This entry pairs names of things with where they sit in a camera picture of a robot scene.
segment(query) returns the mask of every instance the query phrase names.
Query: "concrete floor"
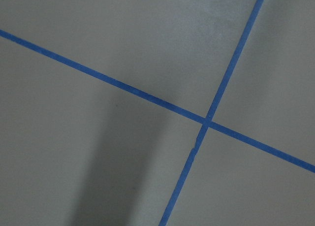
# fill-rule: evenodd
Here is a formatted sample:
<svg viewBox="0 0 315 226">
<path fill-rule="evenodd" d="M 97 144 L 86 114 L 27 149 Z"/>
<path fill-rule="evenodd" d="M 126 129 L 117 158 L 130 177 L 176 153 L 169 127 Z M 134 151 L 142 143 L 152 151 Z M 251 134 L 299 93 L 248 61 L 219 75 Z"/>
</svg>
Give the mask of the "concrete floor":
<svg viewBox="0 0 315 226">
<path fill-rule="evenodd" d="M 214 121 L 315 164 L 315 0 L 265 0 Z M 204 117 L 255 0 L 0 0 L 0 29 Z M 201 124 L 0 37 L 0 224 L 158 225 Z M 315 176 L 208 130 L 168 226 L 313 226 Z"/>
</svg>

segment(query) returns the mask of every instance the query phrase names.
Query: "blue tape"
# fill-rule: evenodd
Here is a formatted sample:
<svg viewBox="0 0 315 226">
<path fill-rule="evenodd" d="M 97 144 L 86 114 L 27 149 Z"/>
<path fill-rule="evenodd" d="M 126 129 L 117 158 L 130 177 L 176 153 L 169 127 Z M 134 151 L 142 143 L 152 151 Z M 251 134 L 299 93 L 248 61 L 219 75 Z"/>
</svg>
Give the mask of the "blue tape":
<svg viewBox="0 0 315 226">
<path fill-rule="evenodd" d="M 291 156 L 291 155 L 289 155 L 289 154 L 287 154 L 285 152 L 282 152 L 282 151 L 280 151 L 280 150 L 278 150 L 276 148 L 273 148 L 273 147 L 268 146 L 268 145 L 266 145 L 264 143 L 256 141 L 256 140 L 254 140 L 254 139 L 252 139 L 252 138 L 250 138 L 248 136 L 240 134 L 239 132 L 233 131 L 233 130 L 231 130 L 229 128 L 226 128 L 226 127 L 224 127 L 224 126 L 222 126 L 220 124 L 214 123 L 214 122 L 211 122 L 209 124 L 209 127 L 214 129 L 214 130 L 217 130 L 217 131 L 219 131 L 219 132 L 221 132 L 223 134 L 231 136 L 231 137 L 233 137 L 233 138 L 235 138 L 237 140 L 245 142 L 245 143 L 247 143 L 247 144 L 249 144 L 251 146 L 254 146 L 254 147 L 256 147 L 256 148 L 258 148 L 258 149 L 260 149 L 262 151 L 265 151 L 265 152 L 267 152 L 267 153 L 269 153 L 269 154 L 271 154 L 273 156 L 276 156 L 276 157 L 278 157 L 280 159 L 283 159 L 283 160 L 288 161 L 288 162 L 290 162 L 292 164 L 295 164 L 295 165 L 297 165 L 297 166 L 299 166 L 301 168 L 304 168 L 304 169 L 306 169 L 306 170 L 308 170 L 310 172 L 315 173 L 315 166 L 314 165 L 312 165 L 310 163 L 307 163 L 307 162 L 305 162 L 303 160 L 300 160 L 300 159 L 298 159 L 298 158 L 296 158 L 294 156 Z"/>
<path fill-rule="evenodd" d="M 180 192 L 181 192 L 181 190 L 183 188 L 183 185 L 185 183 L 185 180 L 186 180 L 186 178 L 187 178 L 187 176 L 189 174 L 192 162 L 194 161 L 194 157 L 197 154 L 197 152 L 198 152 L 198 150 L 199 150 L 199 148 L 201 146 L 201 143 L 202 143 L 202 141 L 203 141 L 203 139 L 204 139 L 204 137 L 206 135 L 208 126 L 210 125 L 210 123 L 211 123 L 211 121 L 213 119 L 213 116 L 214 116 L 214 114 L 215 114 L 215 112 L 216 112 L 216 110 L 218 108 L 218 105 L 219 105 L 219 103 L 221 101 L 221 98 L 222 98 L 223 93 L 224 93 L 224 91 L 226 89 L 226 86 L 227 86 L 227 84 L 228 84 L 228 82 L 230 80 L 230 77 L 231 77 L 231 75 L 233 73 L 233 70 L 234 70 L 234 68 L 235 68 L 235 66 L 237 64 L 238 59 L 241 56 L 241 53 L 242 53 L 243 48 L 244 48 L 244 45 L 245 45 L 245 43 L 247 41 L 247 38 L 248 38 L 248 36 L 249 36 L 249 34 L 250 34 L 251 30 L 252 30 L 252 26 L 253 26 L 253 24 L 254 24 L 254 22 L 256 20 L 256 17 L 258 15 L 258 12 L 259 12 L 261 6 L 262 6 L 263 1 L 264 0 L 256 0 L 256 3 L 255 3 L 255 5 L 254 5 L 254 7 L 252 9 L 252 12 L 251 12 L 251 14 L 249 16 L 249 19 L 248 19 L 247 23 L 245 25 L 245 28 L 244 28 L 243 33 L 241 35 L 241 38 L 240 38 L 240 40 L 239 40 L 239 42 L 238 42 L 238 44 L 236 46 L 236 49 L 235 49 L 235 51 L 233 53 L 231 61 L 230 61 L 229 65 L 228 65 L 228 67 L 226 69 L 226 72 L 225 72 L 225 74 L 223 76 L 223 79 L 222 79 L 222 81 L 221 81 L 221 83 L 219 85 L 217 93 L 216 93 L 216 95 L 215 95 L 215 97 L 214 97 L 214 99 L 213 99 L 213 101 L 212 101 L 212 103 L 210 105 L 210 108 L 209 108 L 209 111 L 208 111 L 208 113 L 206 115 L 205 121 L 202 124 L 202 127 L 201 127 L 201 129 L 200 129 L 200 131 L 198 133 L 195 147 L 191 150 L 191 152 L 190 152 L 190 154 L 189 154 L 189 156 L 188 156 L 188 158 L 186 160 L 186 163 L 185 163 L 184 168 L 182 170 L 182 173 L 181 173 L 181 175 L 180 175 L 180 177 L 179 177 L 179 179 L 177 181 L 177 184 L 176 184 L 175 189 L 174 189 L 174 191 L 172 193 L 172 196 L 171 196 L 171 198 L 170 198 L 170 200 L 169 200 L 169 202 L 168 202 L 168 204 L 167 204 L 167 206 L 165 208 L 163 216 L 162 216 L 162 218 L 161 218 L 161 220 L 159 222 L 159 226 L 165 226 L 167 224 L 167 221 L 168 221 L 168 219 L 169 219 L 169 217 L 170 217 L 170 215 L 172 213 L 172 210 L 173 210 L 173 208 L 175 206 L 177 198 L 178 198 L 178 196 L 179 196 L 179 194 L 180 194 Z"/>
<path fill-rule="evenodd" d="M 86 73 L 86 74 L 88 74 L 88 75 L 90 75 L 92 77 L 95 77 L 95 78 L 97 78 L 99 80 L 102 80 L 102 81 L 104 81 L 104 82 L 106 82 L 108 84 L 111 84 L 111 85 L 115 86 L 115 87 L 118 87 L 118 88 L 120 88 L 120 89 L 122 89 L 124 91 L 130 92 L 130 93 L 132 93 L 132 94 L 134 94 L 134 95 L 136 95 L 138 97 L 146 99 L 146 100 L 148 100 L 148 101 L 150 101 L 150 102 L 152 102 L 154 104 L 157 104 L 157 105 L 162 106 L 162 107 L 164 107 L 166 109 L 169 109 L 169 110 L 171 110 L 171 111 L 173 111 L 175 113 L 183 115 L 186 118 L 194 120 L 194 121 L 196 121 L 198 123 L 203 123 L 204 122 L 204 118 L 199 116 L 199 115 L 197 115 L 197 114 L 194 114 L 194 113 L 192 113 L 192 112 L 190 112 L 188 110 L 185 110 L 185 109 L 183 109 L 181 107 L 178 107 L 178 106 L 176 106 L 176 105 L 174 105 L 172 103 L 169 103 L 167 101 L 164 101 L 164 100 L 162 100 L 160 98 L 157 98 L 157 97 L 155 97 L 155 96 L 153 96 L 151 94 L 148 94 L 148 93 L 146 93 L 146 92 L 144 92 L 142 90 L 139 90 L 139 89 L 137 89 L 135 87 L 132 87 L 132 86 L 126 84 L 126 83 L 123 83 L 123 82 L 118 81 L 118 80 L 116 80 L 114 78 L 111 78 L 111 77 L 109 77 L 109 76 L 107 76 L 107 75 L 105 75 L 103 73 L 97 72 L 97 71 L 95 71 L 95 70 L 93 70 L 93 69 L 91 69 L 89 67 L 86 67 L 84 65 L 81 65 L 81 64 L 79 64 L 79 63 L 77 63 L 75 61 L 67 59 L 67 58 L 65 58 L 65 57 L 63 57 L 61 55 L 58 55 L 58 54 L 54 53 L 54 52 L 46 50 L 46 49 L 44 49 L 44 48 L 42 48 L 42 47 L 40 47 L 38 45 L 30 43 L 30 42 L 28 42 L 26 40 L 23 40 L 21 38 L 18 38 L 18 37 L 14 36 L 14 35 L 12 35 L 12 34 L 10 34 L 8 32 L 0 30 L 0 36 L 6 38 L 8 40 L 11 40 L 11 41 L 13 41 L 13 42 L 15 42 L 15 43 L 17 43 L 19 45 L 22 45 L 22 46 L 24 46 L 24 47 L 26 47 L 28 49 L 36 51 L 36 52 L 38 52 L 38 53 L 40 53 L 42 55 L 45 55 L 45 56 L 47 56 L 47 57 L 49 57 L 49 58 L 51 58 L 53 60 L 56 60 L 56 61 L 64 64 L 64 65 L 72 67 L 72 68 L 74 68 L 74 69 L 76 69 L 78 71 Z"/>
</svg>

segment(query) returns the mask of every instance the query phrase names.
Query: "gray surface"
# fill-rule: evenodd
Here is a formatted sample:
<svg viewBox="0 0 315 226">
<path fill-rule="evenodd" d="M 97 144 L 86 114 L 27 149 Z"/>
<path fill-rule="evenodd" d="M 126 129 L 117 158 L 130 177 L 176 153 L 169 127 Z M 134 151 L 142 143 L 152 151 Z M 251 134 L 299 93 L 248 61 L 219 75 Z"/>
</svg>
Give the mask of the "gray surface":
<svg viewBox="0 0 315 226">
<path fill-rule="evenodd" d="M 204 116 L 255 0 L 0 0 L 0 28 Z M 266 0 L 214 121 L 314 164 L 314 0 Z M 200 124 L 0 38 L 0 225 L 158 225 Z M 314 174 L 210 130 L 169 226 L 314 225 Z"/>
</svg>

